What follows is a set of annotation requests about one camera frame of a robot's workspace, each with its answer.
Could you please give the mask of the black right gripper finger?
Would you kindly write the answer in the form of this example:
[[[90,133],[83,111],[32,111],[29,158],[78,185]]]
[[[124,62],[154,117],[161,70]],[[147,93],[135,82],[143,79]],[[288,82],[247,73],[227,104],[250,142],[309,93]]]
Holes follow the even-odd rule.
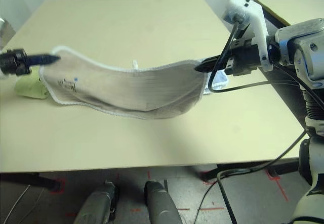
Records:
[[[214,69],[215,64],[204,64],[201,63],[199,65],[197,65],[194,69],[197,72],[201,72],[201,73],[211,73]],[[221,64],[218,67],[218,70],[224,70],[226,68],[225,64]]]
[[[212,64],[214,65],[217,61],[219,61],[220,64],[225,63],[228,60],[228,57],[223,57],[221,59],[219,59],[220,56],[213,56],[213,57],[208,57],[205,58],[201,61],[201,64]]]

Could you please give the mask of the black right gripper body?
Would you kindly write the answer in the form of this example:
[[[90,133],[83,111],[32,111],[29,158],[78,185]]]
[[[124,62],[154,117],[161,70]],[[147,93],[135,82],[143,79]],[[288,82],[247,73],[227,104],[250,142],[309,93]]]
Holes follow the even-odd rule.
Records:
[[[247,75],[261,67],[258,45],[254,38],[240,38],[233,41],[226,56],[227,75]]]

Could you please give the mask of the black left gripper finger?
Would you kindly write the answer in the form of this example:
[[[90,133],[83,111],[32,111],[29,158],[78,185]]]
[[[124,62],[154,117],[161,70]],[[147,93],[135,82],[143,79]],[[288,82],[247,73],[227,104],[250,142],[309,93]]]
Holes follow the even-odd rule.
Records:
[[[28,66],[36,66],[36,65],[48,65],[56,62],[57,59],[30,59],[27,62]]]
[[[27,56],[29,60],[59,60],[60,56],[51,54],[36,54]]]

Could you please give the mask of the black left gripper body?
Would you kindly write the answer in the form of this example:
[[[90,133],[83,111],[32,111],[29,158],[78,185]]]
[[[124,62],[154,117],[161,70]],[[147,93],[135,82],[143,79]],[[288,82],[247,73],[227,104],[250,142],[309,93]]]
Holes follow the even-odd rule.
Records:
[[[17,76],[31,73],[27,65],[27,54],[24,49],[7,50],[1,54],[1,72],[4,75],[15,74]]]

